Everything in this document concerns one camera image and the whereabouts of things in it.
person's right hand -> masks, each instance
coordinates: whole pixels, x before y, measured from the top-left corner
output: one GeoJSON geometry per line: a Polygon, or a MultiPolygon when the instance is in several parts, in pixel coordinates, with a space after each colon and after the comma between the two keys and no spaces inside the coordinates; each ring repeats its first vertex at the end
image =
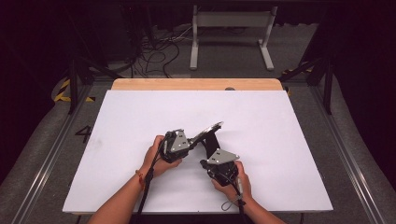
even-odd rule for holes
{"type": "MultiPolygon", "coordinates": [[[[245,174],[245,169],[241,161],[234,161],[236,167],[238,168],[238,178],[241,179],[242,182],[242,188],[243,188],[243,200],[250,200],[253,199],[251,195],[251,186],[250,186],[250,181],[248,180],[248,175],[245,174]]],[[[222,187],[218,181],[212,179],[212,184],[215,187],[216,190],[222,192],[227,196],[228,200],[230,202],[234,201],[236,199],[236,191],[231,185],[227,185],[225,187],[222,187]]]]}

floor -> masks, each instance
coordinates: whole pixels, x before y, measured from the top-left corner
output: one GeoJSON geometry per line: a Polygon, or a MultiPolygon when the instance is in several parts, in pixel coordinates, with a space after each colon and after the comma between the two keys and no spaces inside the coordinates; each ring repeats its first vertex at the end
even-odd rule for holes
{"type": "MultiPolygon", "coordinates": [[[[184,31],[189,26],[177,29],[184,31]]],[[[145,52],[131,68],[120,72],[124,77],[279,77],[295,68],[317,26],[276,26],[268,49],[275,71],[267,71],[257,39],[257,29],[207,29],[200,31],[198,70],[189,70],[191,35],[183,35],[177,47],[145,52]]],[[[158,37],[166,33],[158,31],[158,37]]],[[[123,63],[112,63],[110,68],[123,63]]],[[[320,171],[334,208],[331,212],[304,214],[304,223],[396,223],[396,193],[384,177],[350,117],[337,85],[332,87],[332,115],[320,103],[323,84],[308,87],[305,74],[283,83],[290,89],[290,101],[306,141],[320,171]]],[[[53,97],[64,83],[54,87],[53,97]]],[[[80,86],[80,106],[68,115],[70,103],[57,102],[43,118],[20,155],[13,170],[0,187],[2,223],[86,223],[89,215],[62,212],[64,199],[78,168],[86,142],[76,135],[93,127],[106,91],[112,80],[100,75],[91,86],[80,86]],[[85,102],[86,97],[94,102],[85,102]]],[[[301,221],[301,214],[276,213],[287,223],[301,221]]],[[[235,216],[152,216],[143,223],[239,223],[235,216]]]]}

white board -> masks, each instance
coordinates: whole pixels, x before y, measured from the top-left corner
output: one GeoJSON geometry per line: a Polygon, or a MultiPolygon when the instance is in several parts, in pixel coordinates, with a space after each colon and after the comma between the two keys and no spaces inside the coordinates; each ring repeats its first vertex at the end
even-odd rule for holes
{"type": "MultiPolygon", "coordinates": [[[[241,157],[263,207],[332,210],[284,91],[108,91],[64,212],[95,212],[134,175],[155,135],[184,129],[193,138],[219,121],[224,121],[216,132],[220,147],[241,157]]],[[[226,198],[213,188],[199,163],[203,159],[198,145],[176,169],[154,178],[143,212],[225,213],[226,198]]]]}

person's left hand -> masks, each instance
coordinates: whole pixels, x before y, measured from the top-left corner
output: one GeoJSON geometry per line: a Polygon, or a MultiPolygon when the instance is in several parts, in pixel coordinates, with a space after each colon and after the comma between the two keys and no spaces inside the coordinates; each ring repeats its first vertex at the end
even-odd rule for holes
{"type": "MultiPolygon", "coordinates": [[[[161,143],[161,141],[164,139],[164,136],[162,135],[157,135],[154,139],[154,143],[152,146],[148,149],[148,152],[146,153],[145,159],[143,161],[143,165],[140,168],[140,173],[143,175],[146,175],[146,173],[149,170],[149,167],[151,166],[151,163],[155,157],[155,154],[157,153],[158,147],[161,143]]],[[[172,169],[177,167],[179,164],[181,164],[181,159],[174,161],[172,163],[168,163],[161,159],[161,156],[158,155],[156,160],[158,160],[155,165],[154,165],[154,177],[159,176],[163,173],[165,173],[167,170],[172,169]]]]}

bracelet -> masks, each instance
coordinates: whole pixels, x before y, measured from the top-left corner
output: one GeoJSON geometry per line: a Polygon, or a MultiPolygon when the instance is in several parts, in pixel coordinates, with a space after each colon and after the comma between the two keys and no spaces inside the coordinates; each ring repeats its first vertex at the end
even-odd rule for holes
{"type": "Polygon", "coordinates": [[[140,184],[140,187],[142,188],[142,191],[144,191],[144,190],[145,190],[146,183],[145,183],[145,181],[143,180],[143,174],[140,173],[139,170],[136,170],[135,173],[139,175],[139,184],[140,184]]]}

